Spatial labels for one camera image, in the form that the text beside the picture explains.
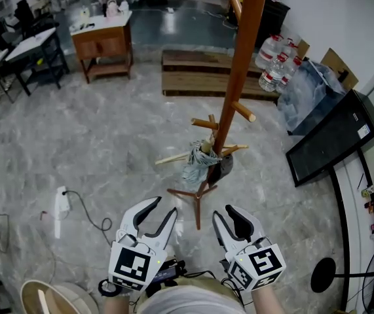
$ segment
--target round black base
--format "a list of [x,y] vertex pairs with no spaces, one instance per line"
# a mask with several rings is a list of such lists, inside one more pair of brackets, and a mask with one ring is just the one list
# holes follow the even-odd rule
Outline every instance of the round black base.
[[332,258],[324,258],[316,265],[310,280],[310,287],[313,292],[322,293],[331,286],[335,268],[335,262]]

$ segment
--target coat rack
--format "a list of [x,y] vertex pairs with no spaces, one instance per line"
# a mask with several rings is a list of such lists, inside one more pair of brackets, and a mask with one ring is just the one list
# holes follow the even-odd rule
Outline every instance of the coat rack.
[[[244,0],[242,8],[240,7],[238,0],[231,0],[231,3],[233,4],[236,18],[238,19],[239,28],[238,35],[236,36],[236,48],[232,60],[231,74],[229,76],[229,83],[227,85],[220,121],[217,123],[213,114],[208,116],[208,121],[198,118],[193,118],[191,120],[191,124],[194,126],[212,130],[212,136],[215,137],[213,151],[221,157],[227,156],[240,148],[248,147],[243,145],[224,146],[235,112],[238,112],[249,122],[254,122],[256,120],[255,115],[249,109],[239,103],[239,98],[240,94],[242,93],[246,80],[246,74],[251,62],[265,0]],[[185,159],[188,154],[189,152],[186,154],[169,157],[165,160],[157,161],[157,164],[182,160]],[[208,178],[213,170],[214,166],[208,169],[207,179],[201,183],[200,188],[195,193],[172,190],[171,188],[168,189],[168,192],[171,194],[190,196],[194,199],[195,220],[198,230],[200,229],[201,198],[203,195],[217,188],[217,185],[215,185],[206,189]]]

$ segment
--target wooden pallet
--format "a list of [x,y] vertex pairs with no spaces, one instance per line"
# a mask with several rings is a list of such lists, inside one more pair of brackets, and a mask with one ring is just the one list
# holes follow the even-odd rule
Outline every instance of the wooden pallet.
[[[229,75],[197,72],[162,72],[165,96],[225,97]],[[258,79],[247,77],[242,99],[267,100],[277,103],[279,94],[261,89]]]
[[[225,97],[232,58],[226,54],[200,51],[164,50],[162,93],[165,96]],[[242,99],[277,103],[279,94],[266,92],[258,84],[261,70],[252,61]]]

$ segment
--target forearm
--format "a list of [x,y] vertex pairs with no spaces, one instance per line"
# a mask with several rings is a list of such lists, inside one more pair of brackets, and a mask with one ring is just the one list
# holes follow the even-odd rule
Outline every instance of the forearm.
[[128,314],[127,296],[115,296],[105,299],[104,314]]
[[283,307],[271,286],[252,291],[252,300],[258,314],[284,314]]

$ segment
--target person's shirt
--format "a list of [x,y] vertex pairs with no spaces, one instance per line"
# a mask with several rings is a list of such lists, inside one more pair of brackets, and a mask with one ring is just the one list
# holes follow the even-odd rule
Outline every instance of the person's shirt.
[[176,286],[155,293],[139,306],[139,314],[245,314],[230,297],[196,286]]

